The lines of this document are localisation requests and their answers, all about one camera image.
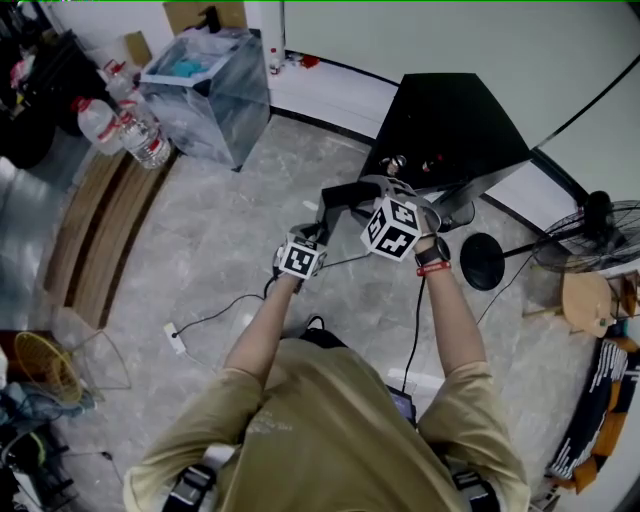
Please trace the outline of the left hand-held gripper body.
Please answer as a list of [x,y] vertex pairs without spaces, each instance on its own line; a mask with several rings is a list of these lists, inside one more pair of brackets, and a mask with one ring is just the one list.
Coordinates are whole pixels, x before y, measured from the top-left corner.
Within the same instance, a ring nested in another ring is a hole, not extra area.
[[288,274],[298,279],[310,279],[315,276],[327,256],[325,235],[323,226],[312,226],[311,237],[297,237],[288,232],[274,254],[274,277]]

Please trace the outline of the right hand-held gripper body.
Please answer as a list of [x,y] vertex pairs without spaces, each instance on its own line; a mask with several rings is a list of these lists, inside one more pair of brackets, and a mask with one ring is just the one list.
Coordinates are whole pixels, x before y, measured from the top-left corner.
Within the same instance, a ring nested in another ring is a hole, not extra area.
[[386,187],[378,187],[381,200],[360,239],[369,252],[401,262],[421,237],[417,213],[422,198],[403,181],[385,178]]

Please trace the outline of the person's right hand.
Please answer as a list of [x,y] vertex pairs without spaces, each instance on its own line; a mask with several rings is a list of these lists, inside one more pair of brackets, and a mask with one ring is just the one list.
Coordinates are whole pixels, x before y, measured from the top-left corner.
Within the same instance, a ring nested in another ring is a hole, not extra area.
[[431,207],[419,208],[419,222],[422,238],[436,236],[441,227],[441,217]]

